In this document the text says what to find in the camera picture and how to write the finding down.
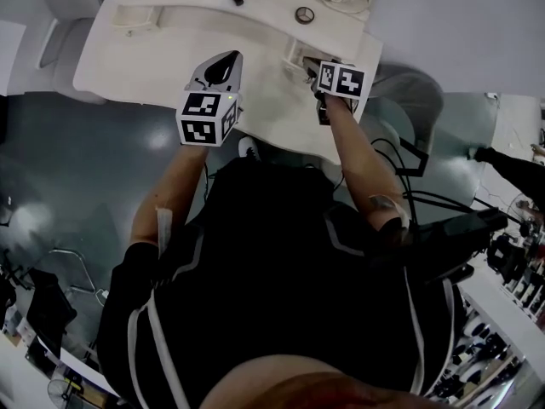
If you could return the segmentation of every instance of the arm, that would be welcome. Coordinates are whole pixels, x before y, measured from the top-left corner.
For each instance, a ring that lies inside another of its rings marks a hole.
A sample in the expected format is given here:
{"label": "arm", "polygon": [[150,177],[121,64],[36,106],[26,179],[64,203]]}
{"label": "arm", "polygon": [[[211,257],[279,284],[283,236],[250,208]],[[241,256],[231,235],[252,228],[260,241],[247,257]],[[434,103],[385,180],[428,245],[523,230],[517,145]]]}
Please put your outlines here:
{"label": "arm", "polygon": [[157,208],[172,210],[172,230],[186,223],[208,155],[207,147],[182,146],[136,211],[130,243],[158,244]]}
{"label": "arm", "polygon": [[399,213],[395,207],[388,207],[373,197],[384,196],[402,206],[401,188],[395,174],[371,146],[346,103],[326,94],[325,104],[348,190],[359,213],[378,230],[386,222],[399,217]]}
{"label": "arm", "polygon": [[543,224],[543,214],[539,210],[532,209],[530,207],[530,203],[528,203],[527,201],[525,200],[519,201],[517,203],[517,207],[519,209],[522,209],[524,212],[526,212],[530,216],[533,216],[534,220],[536,220],[538,224]]}

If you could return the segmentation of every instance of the leg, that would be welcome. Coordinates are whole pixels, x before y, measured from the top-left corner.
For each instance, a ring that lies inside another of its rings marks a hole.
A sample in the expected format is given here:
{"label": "leg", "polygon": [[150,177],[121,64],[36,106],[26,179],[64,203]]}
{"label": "leg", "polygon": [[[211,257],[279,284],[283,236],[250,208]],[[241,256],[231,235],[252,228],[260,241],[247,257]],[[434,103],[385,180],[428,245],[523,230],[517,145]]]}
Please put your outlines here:
{"label": "leg", "polygon": [[500,176],[534,200],[540,210],[545,210],[545,167],[511,158],[493,148],[480,148],[475,153],[475,160],[492,165]]}

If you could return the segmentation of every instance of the hand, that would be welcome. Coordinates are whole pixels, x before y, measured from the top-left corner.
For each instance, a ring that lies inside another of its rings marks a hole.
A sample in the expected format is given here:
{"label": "hand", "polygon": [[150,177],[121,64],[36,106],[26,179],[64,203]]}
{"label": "hand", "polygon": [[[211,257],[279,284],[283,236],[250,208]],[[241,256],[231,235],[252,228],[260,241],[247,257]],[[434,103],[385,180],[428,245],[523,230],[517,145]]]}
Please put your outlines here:
{"label": "hand", "polygon": [[333,115],[339,112],[345,112],[350,111],[350,106],[347,104],[346,99],[343,99],[341,97],[335,97],[334,95],[324,93],[325,98],[325,105],[327,107],[328,112],[331,112]]}

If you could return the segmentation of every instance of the gray floor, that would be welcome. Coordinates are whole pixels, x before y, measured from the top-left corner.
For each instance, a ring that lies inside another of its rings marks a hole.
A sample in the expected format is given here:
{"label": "gray floor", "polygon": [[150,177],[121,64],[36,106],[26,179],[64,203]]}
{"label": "gray floor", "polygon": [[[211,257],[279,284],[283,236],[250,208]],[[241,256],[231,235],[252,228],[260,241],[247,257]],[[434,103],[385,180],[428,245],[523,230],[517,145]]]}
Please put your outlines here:
{"label": "gray floor", "polygon": [[[413,189],[425,189],[470,203],[482,165],[465,161],[470,142],[491,142],[496,105],[483,95],[447,95],[426,175]],[[236,135],[212,150],[210,173],[237,155]],[[29,94],[9,99],[8,134],[0,145],[0,245],[14,264],[29,267],[54,247],[82,253],[99,288],[109,286],[112,268],[122,259],[134,213],[180,145],[174,111],[162,107],[108,102],[95,106],[57,94]],[[260,149],[274,162],[318,165],[313,157],[267,145]],[[192,206],[203,205],[201,178]],[[337,199],[350,202],[346,188]],[[454,216],[419,206],[419,221]],[[77,260],[48,256],[37,265],[56,273],[63,287],[84,285]],[[21,293],[23,314],[31,296]],[[71,331],[92,340],[100,319],[98,302],[86,294],[70,299],[78,311]]]}

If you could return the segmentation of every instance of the chair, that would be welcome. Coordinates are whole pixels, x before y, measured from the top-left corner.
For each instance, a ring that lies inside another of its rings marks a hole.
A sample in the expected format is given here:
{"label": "chair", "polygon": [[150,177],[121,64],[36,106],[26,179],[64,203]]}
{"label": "chair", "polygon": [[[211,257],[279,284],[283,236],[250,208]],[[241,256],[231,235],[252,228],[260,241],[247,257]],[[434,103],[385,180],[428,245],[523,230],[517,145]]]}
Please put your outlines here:
{"label": "chair", "polygon": [[396,103],[412,124],[415,140],[399,138],[401,147],[419,158],[418,168],[400,168],[400,176],[422,177],[432,152],[434,127],[443,110],[443,91],[432,78],[407,66],[380,64],[370,99],[383,98]]}
{"label": "chair", "polygon": [[55,65],[54,90],[79,101],[103,104],[106,100],[74,88],[73,80],[83,46],[101,0],[45,0],[54,16],[38,58],[38,68]]}
{"label": "chair", "polygon": [[77,312],[66,300],[54,274],[35,268],[31,268],[28,273],[36,290],[26,319],[45,347],[60,359],[62,336],[66,326],[76,318]]}

